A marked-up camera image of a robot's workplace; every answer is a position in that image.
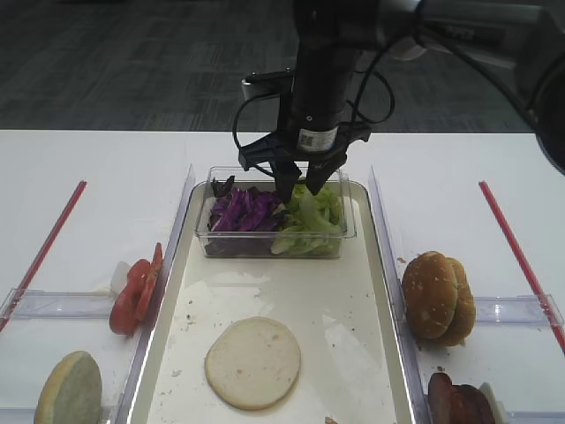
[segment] barcode label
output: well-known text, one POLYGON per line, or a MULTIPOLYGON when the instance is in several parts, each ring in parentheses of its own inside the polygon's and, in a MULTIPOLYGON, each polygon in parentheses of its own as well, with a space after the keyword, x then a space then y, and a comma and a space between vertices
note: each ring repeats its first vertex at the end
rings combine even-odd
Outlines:
POLYGON ((337 127, 325 132, 309 131, 303 128, 298 135, 297 148, 305 152, 325 152, 334 146, 336 135, 337 127))
POLYGON ((303 135, 300 141, 303 146, 311 148, 314 144, 314 137, 312 135, 303 135))

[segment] plastic divider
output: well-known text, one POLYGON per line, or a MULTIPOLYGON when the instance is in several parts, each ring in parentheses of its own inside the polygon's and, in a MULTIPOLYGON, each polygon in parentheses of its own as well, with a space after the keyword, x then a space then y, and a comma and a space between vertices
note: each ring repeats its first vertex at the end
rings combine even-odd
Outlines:
POLYGON ((508 413, 509 424, 562 424, 565 413, 508 413))
MULTIPOLYGON (((515 298, 481 298, 475 297, 477 316, 475 324, 523 325, 534 327, 551 327, 553 324, 547 317, 539 296, 518 296, 515 298)), ((545 296, 549 306, 555 311, 557 324, 563 324, 563 317, 555 305, 552 296, 545 296)))
POLYGON ((418 371, 416 348, 408 323, 404 320, 403 292, 396 274, 395 257, 390 246, 388 223, 385 209, 380 201, 380 188, 374 176, 373 168, 369 175, 369 197, 373 222, 377 233, 382 268, 387 283, 388 302, 393 315, 393 325, 396 332, 396 345, 400 354, 404 373, 404 387, 411 400, 411 421, 416 424, 431 424, 428 413, 426 395, 422 390, 422 381, 418 371))
POLYGON ((115 298, 109 293, 46 292, 11 289, 0 307, 0 318, 7 318, 8 307, 19 297, 11 318, 16 319, 107 319, 115 298))
POLYGON ((195 182, 196 177, 191 165, 188 170, 185 186, 178 204, 175 222, 173 223, 173 227, 170 232, 169 243, 167 244, 167 250, 165 251, 165 256, 163 258, 161 272, 157 277, 154 294, 149 304, 146 322, 139 338, 135 356, 133 357, 130 374, 128 375, 127 382, 125 383, 124 394, 118 402, 116 418, 112 420, 111 424, 135 424, 132 423, 132 408, 134 407, 134 403, 138 395, 139 381, 147 360, 147 351, 154 337, 154 326, 161 311, 163 297, 165 295, 167 285, 169 284, 173 261, 177 256, 178 243, 185 225, 188 205, 191 200, 192 189, 194 188, 195 182))
MULTIPOLYGON (((116 408, 102 408, 98 424, 111 424, 111 416, 116 408)), ((31 424, 34 422, 35 409, 28 408, 0 408, 2 423, 31 424)))

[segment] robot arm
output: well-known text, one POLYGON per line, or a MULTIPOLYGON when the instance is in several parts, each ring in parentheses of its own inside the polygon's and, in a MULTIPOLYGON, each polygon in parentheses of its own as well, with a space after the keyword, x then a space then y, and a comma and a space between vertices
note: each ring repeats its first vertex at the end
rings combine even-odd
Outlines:
POLYGON ((455 45, 472 60, 513 69, 520 108, 538 120, 542 148, 565 173, 562 0, 295 0, 294 20, 294 72, 244 79, 247 98, 280 95, 277 129, 239 149, 246 170, 270 164, 283 200, 301 174, 295 162, 308 162, 305 183, 317 193, 345 163, 351 142, 368 140, 370 127, 343 122, 363 50, 387 49, 407 60, 455 45))

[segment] black cable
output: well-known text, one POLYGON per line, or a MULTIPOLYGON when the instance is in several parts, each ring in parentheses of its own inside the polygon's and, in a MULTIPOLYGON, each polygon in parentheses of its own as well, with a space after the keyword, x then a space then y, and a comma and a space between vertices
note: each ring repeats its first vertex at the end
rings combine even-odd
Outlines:
MULTIPOLYGON (((236 115, 233 118, 233 125, 231 126, 231 135, 233 136, 233 142, 236 144, 237 151, 241 152, 241 144, 237 139, 237 123, 239 122, 239 117, 241 116, 241 113, 244 111, 244 109, 247 107, 248 104, 253 103, 256 100, 274 99, 278 96, 279 96, 278 93, 274 93, 274 94, 266 93, 264 95, 254 95, 253 97, 250 97, 249 99, 241 103, 241 106, 239 106, 239 109, 237 109, 236 115)), ((266 170, 262 166, 256 164, 252 164, 251 166, 271 178, 275 177, 275 174, 273 172, 271 172, 270 170, 266 170)))
POLYGON ((534 103, 536 102, 536 100, 538 99, 539 96, 539 92, 541 91, 541 89, 545 86, 545 84, 547 83, 547 80, 549 79, 549 76, 556 72, 559 69, 559 66, 561 64, 561 68, 565 69, 565 66, 563 66, 563 64, 565 64, 565 53, 560 54, 548 67, 547 69, 544 71, 544 73, 541 75, 541 78, 538 79, 538 84, 536 84, 533 93, 530 96, 530 100, 528 100, 528 102, 526 103, 526 110, 530 110, 534 107, 534 103))
POLYGON ((371 61, 371 64, 369 64, 369 66, 367 67, 366 72, 365 72, 365 76, 361 80, 361 84, 359 84, 359 89, 357 91, 357 95, 355 96, 355 101, 353 102, 353 105, 351 106, 352 109, 351 109, 350 121, 351 121, 352 125, 355 123, 355 121, 357 120, 357 116, 359 115, 358 111, 359 111, 359 104, 361 103, 361 97, 363 97, 363 93, 365 92, 365 88, 366 88, 366 85, 367 85, 369 78, 371 77, 371 75, 373 75, 373 70, 374 70, 375 66, 380 62, 382 57, 385 56, 385 54, 390 49, 392 49, 392 47, 397 42, 402 40, 402 38, 404 38, 406 35, 408 35, 408 33, 400 33, 396 37, 391 38, 387 42, 387 44, 385 44, 385 46, 375 55, 375 57, 371 61))
POLYGON ((510 91, 508 87, 492 72, 486 69, 482 64, 473 60, 470 56, 464 53, 461 49, 459 49, 453 42, 450 40, 446 40, 440 34, 436 33, 432 29, 421 26, 418 31, 430 37, 432 40, 440 44, 444 49, 449 51, 453 54, 453 56, 458 57, 463 62, 465 62, 468 66, 473 68, 479 74, 481 74, 488 82, 490 82, 510 103, 510 105, 514 108, 516 113, 524 120, 524 122, 534 131, 539 137, 541 137, 541 131, 538 127, 538 124, 534 120, 534 118, 526 111, 526 109, 522 106, 518 98, 510 91))
MULTIPOLYGON (((366 73, 366 72, 362 72, 362 71, 355 71, 355 73, 366 73)), ((380 73, 377 71, 373 71, 372 75, 374 77, 376 77, 381 83, 382 85, 385 87, 385 89, 387 90, 387 94, 388 94, 388 112, 387 114, 381 118, 381 119, 377 119, 377 120, 372 120, 369 117, 367 117, 365 114, 361 113, 360 110, 357 111, 358 116, 361 118, 361 120, 363 122, 365 122, 366 124, 369 125, 376 125, 376 124, 382 124, 383 122, 385 122, 387 119, 389 119, 393 113, 395 113, 395 108, 396 108, 396 99, 395 99, 395 93, 393 92, 392 87, 390 86, 390 84, 388 83, 387 79, 380 73)), ((349 104, 352 108, 354 107, 354 103, 351 100, 346 101, 347 104, 349 104)))

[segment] metal tray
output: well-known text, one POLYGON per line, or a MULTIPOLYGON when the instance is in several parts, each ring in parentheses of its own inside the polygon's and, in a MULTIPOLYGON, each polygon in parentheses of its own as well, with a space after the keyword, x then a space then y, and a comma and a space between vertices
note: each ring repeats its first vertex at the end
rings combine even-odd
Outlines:
POLYGON ((350 186, 358 235, 323 263, 205 258, 193 233, 205 187, 195 187, 130 422, 411 421, 368 194, 350 186), (290 327, 303 367, 285 401, 252 413, 224 404, 203 365, 231 322, 254 315, 290 327))

